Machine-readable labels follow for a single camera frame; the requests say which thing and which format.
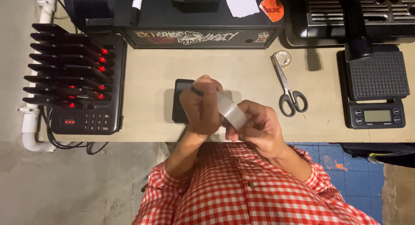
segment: keypad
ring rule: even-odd
[[[111,115],[106,113],[92,112],[85,115],[84,130],[103,131],[110,129]]]

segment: black box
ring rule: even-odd
[[[226,0],[219,3],[217,12],[183,13],[172,0],[143,0],[138,25],[117,30],[135,49],[266,49],[283,30],[284,17],[272,22],[261,9],[232,17]]]

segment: scissor blade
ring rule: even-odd
[[[284,75],[283,69],[281,68],[280,63],[278,62],[278,59],[275,53],[274,55],[272,55],[272,64],[274,65],[275,72],[277,73],[278,79],[280,79],[280,82],[283,88],[290,90],[290,86],[288,85],[287,78]]]

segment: table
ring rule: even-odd
[[[71,25],[68,21],[64,28]],[[415,43],[399,46],[404,54],[410,91],[415,92]],[[252,100],[273,107],[286,142],[415,142],[414,95],[403,99],[406,127],[354,130],[345,126],[336,52],[343,48],[285,49],[277,39],[266,50],[132,49],[128,47],[124,88],[124,124],[113,135],[55,135],[57,140],[96,142],[175,142],[184,129],[171,119],[174,82],[208,74],[236,103]],[[270,56],[286,50],[284,68],[291,89],[302,92],[309,108],[294,117],[282,115],[283,89]],[[46,141],[42,124],[39,139]],[[225,141],[221,127],[211,141]]]

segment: forearm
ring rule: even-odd
[[[189,175],[200,145],[206,140],[205,136],[186,132],[176,145],[173,153],[166,159],[165,169],[169,176],[182,179]]]
[[[281,148],[281,154],[275,158],[268,159],[268,161],[295,178],[306,181],[311,175],[311,165],[288,145],[284,144]]]

